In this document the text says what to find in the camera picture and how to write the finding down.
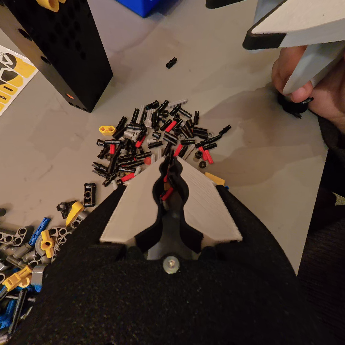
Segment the blue plastic bin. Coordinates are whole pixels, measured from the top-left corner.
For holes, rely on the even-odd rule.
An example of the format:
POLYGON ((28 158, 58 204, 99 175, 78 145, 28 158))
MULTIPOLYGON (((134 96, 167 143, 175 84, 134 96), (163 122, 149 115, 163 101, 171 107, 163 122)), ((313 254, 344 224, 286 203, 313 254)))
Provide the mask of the blue plastic bin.
POLYGON ((166 15, 175 5, 178 5, 179 0, 116 0, 133 13, 142 18, 147 18, 154 13, 166 15))

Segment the pile of yellow black building pieces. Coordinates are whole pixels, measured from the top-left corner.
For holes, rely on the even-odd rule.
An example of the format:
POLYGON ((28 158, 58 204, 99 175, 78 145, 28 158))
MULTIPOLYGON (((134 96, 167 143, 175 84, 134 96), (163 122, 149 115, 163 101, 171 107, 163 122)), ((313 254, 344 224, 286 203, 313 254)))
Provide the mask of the pile of yellow black building pieces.
POLYGON ((65 227, 49 228, 51 219, 45 217, 37 228, 1 228, 1 344, 11 338, 28 316, 41 292, 47 268, 88 216, 86 209, 96 205, 96 188, 96 183, 85 183, 82 202, 57 205, 65 227))

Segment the pile of black red pins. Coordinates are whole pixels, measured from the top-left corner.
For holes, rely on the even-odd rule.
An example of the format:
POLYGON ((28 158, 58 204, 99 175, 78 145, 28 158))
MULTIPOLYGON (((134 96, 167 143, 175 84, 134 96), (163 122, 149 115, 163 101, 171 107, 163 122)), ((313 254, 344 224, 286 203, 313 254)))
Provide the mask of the pile of black red pins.
POLYGON ((97 140, 101 151, 93 162, 93 172, 104 179, 102 185, 126 185, 145 168, 162 156, 180 157, 190 155, 203 169, 213 163, 210 150, 231 129, 228 124, 218 132, 200 126, 200 112, 194 114, 185 109, 187 99, 175 102, 155 100, 135 108, 132 117, 123 116, 112 136, 97 140))

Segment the yellow black sticker sheet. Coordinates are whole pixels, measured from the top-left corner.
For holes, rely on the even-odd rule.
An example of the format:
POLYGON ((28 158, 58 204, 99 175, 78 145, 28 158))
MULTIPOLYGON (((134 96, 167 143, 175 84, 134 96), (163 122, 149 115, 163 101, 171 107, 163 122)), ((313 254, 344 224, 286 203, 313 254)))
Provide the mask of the yellow black sticker sheet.
POLYGON ((37 74, 31 61, 0 46, 0 114, 3 114, 24 87, 37 74))

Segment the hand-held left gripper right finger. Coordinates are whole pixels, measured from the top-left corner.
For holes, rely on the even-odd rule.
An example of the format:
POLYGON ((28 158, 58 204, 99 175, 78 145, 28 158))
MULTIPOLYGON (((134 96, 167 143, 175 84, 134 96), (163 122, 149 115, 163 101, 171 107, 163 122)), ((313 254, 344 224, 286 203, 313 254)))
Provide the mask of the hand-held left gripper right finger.
POLYGON ((229 193, 180 157, 174 157, 172 180, 182 200, 180 237, 193 252, 242 241, 226 198, 229 193))

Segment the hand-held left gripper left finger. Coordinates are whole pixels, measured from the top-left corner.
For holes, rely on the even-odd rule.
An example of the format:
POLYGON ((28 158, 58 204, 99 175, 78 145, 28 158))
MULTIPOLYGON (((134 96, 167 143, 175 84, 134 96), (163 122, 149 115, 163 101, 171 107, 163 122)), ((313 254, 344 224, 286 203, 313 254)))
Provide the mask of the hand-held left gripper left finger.
POLYGON ((167 174, 169 158, 163 156, 139 175, 128 186, 115 190, 116 207, 100 237, 100 243, 138 247, 145 253, 162 236, 160 196, 167 174))

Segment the black perforated block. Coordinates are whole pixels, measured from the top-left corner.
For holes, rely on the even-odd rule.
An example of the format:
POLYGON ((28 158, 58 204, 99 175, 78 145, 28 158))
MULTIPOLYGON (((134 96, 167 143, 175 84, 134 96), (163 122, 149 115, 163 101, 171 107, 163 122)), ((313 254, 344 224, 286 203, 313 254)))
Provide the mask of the black perforated block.
POLYGON ((113 77, 88 1, 1 1, 1 30, 75 108, 91 113, 113 77))

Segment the person's right hand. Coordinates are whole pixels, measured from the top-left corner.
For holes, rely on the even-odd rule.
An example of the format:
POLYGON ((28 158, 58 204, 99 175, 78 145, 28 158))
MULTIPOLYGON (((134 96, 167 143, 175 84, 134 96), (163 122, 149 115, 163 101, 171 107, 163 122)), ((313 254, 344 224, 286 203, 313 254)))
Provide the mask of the person's right hand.
MULTIPOLYGON (((272 68, 272 82, 281 93, 306 50, 306 46, 282 48, 272 68)), ((293 102, 309 97, 309 110, 329 120, 339 131, 345 133, 345 62, 337 65, 315 86, 308 81, 293 93, 286 94, 293 102)))

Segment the yellow panel piece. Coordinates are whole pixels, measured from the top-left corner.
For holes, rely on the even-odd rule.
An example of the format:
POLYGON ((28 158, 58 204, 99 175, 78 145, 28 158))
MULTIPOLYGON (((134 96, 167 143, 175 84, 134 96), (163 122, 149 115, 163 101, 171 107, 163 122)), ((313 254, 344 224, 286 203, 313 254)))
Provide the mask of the yellow panel piece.
POLYGON ((221 185, 225 187, 227 190, 229 190, 229 187, 226 185, 226 181, 216 175, 213 175, 209 172, 205 172, 204 175, 209 178, 216 186, 221 185))

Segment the person's right forearm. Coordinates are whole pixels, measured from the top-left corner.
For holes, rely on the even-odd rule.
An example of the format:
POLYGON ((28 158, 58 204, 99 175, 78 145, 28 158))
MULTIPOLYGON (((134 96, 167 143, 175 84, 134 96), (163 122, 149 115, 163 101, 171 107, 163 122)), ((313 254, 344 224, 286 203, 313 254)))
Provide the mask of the person's right forearm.
POLYGON ((345 196, 345 149, 344 134, 329 120, 318 118, 321 135, 328 148, 321 185, 338 195, 345 196))

